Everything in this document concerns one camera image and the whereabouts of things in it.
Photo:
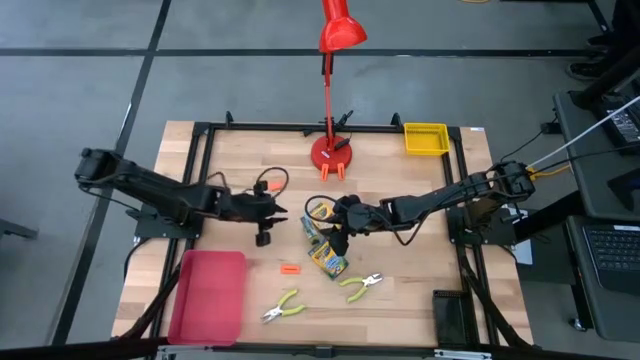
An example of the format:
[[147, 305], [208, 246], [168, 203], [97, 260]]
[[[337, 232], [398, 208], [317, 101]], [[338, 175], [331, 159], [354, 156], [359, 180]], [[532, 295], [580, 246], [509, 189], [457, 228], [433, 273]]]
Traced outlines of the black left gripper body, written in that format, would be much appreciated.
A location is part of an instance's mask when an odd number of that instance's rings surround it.
[[259, 223], [275, 214], [275, 200], [267, 193], [268, 182], [258, 181], [254, 193], [224, 192], [219, 198], [219, 219]]

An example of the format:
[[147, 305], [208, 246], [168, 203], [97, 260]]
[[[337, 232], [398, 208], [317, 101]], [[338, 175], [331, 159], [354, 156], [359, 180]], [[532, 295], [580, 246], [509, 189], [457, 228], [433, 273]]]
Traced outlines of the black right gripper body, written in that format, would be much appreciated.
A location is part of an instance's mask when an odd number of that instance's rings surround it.
[[387, 218], [382, 209], [364, 203], [358, 195], [340, 197], [334, 204], [334, 216], [348, 233], [386, 231]]

